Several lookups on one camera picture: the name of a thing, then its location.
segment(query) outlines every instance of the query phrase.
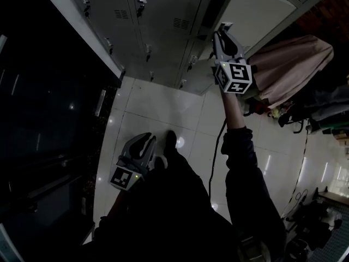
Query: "black sleeve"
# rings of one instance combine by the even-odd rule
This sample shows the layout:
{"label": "black sleeve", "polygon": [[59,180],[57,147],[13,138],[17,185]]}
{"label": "black sleeve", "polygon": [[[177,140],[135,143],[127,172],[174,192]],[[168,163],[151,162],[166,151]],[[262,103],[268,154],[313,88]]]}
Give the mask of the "black sleeve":
{"label": "black sleeve", "polygon": [[258,237],[268,246],[272,261],[278,261],[284,256],[286,231],[258,168],[251,139],[252,131],[246,127],[229,129],[224,135],[221,153],[228,155],[229,213],[234,226]]}

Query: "hanging clothes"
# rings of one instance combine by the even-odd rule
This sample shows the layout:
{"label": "hanging clothes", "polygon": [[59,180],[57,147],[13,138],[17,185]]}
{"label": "hanging clothes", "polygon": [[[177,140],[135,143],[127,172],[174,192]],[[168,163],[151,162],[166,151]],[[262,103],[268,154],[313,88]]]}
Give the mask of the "hanging clothes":
{"label": "hanging clothes", "polygon": [[308,96],[304,98],[304,106],[319,107],[334,103],[349,104],[349,85],[336,87],[333,91],[312,90]]}
{"label": "hanging clothes", "polygon": [[325,118],[321,121],[309,120],[312,132],[325,129],[342,129],[349,126],[349,112]]}
{"label": "hanging clothes", "polygon": [[311,117],[316,121],[321,121],[345,111],[349,111],[349,102],[347,104],[331,104],[320,107],[311,113]]}
{"label": "hanging clothes", "polygon": [[331,45],[307,35],[265,47],[249,63],[257,66],[254,78],[260,98],[272,109],[301,90],[332,58]]}

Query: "pink cloth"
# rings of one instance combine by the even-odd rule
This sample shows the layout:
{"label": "pink cloth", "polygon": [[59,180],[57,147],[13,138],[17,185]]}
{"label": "pink cloth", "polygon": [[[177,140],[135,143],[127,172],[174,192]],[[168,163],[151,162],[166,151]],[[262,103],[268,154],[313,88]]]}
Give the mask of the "pink cloth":
{"label": "pink cloth", "polygon": [[313,35],[294,38],[265,47],[253,55],[250,65],[260,98],[274,108],[290,99],[333,58],[333,48]]}

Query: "person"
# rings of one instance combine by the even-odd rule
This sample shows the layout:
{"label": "person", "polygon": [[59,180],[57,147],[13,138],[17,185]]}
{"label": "person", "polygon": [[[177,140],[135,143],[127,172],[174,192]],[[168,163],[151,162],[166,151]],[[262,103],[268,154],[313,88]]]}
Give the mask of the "person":
{"label": "person", "polygon": [[82,246],[79,261],[117,259],[214,259],[240,261],[241,232],[267,246],[271,261],[282,261],[286,232],[257,166],[256,153],[233,93],[222,93],[228,155],[226,197],[232,224],[216,213],[200,177],[167,135],[164,156],[135,191],[120,191],[102,217],[94,240]]}

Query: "human arm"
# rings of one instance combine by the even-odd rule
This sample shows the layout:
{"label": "human arm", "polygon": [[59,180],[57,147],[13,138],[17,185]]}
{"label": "human arm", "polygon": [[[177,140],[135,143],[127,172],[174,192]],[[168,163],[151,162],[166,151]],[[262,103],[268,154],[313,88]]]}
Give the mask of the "human arm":
{"label": "human arm", "polygon": [[236,95],[222,93],[222,99],[227,133],[221,153],[228,155],[226,197],[231,221],[263,241],[272,261],[277,261],[282,259],[285,250],[284,224],[258,168],[252,131],[245,126]]}

